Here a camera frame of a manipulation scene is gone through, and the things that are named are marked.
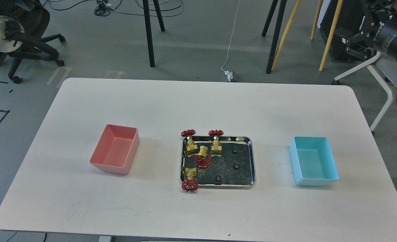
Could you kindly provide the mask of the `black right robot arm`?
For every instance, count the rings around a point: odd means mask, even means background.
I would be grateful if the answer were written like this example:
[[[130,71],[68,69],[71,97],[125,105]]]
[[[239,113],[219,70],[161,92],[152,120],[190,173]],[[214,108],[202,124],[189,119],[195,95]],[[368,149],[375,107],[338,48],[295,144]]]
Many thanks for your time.
[[[362,68],[367,68],[387,94],[387,100],[370,126],[374,132],[381,119],[393,102],[397,106],[397,93],[393,94],[385,79],[377,72],[375,66],[382,56],[397,61],[397,13],[393,0],[362,0],[364,18],[359,32],[344,37],[346,52],[357,58],[363,58],[363,63],[338,75],[334,82]]]

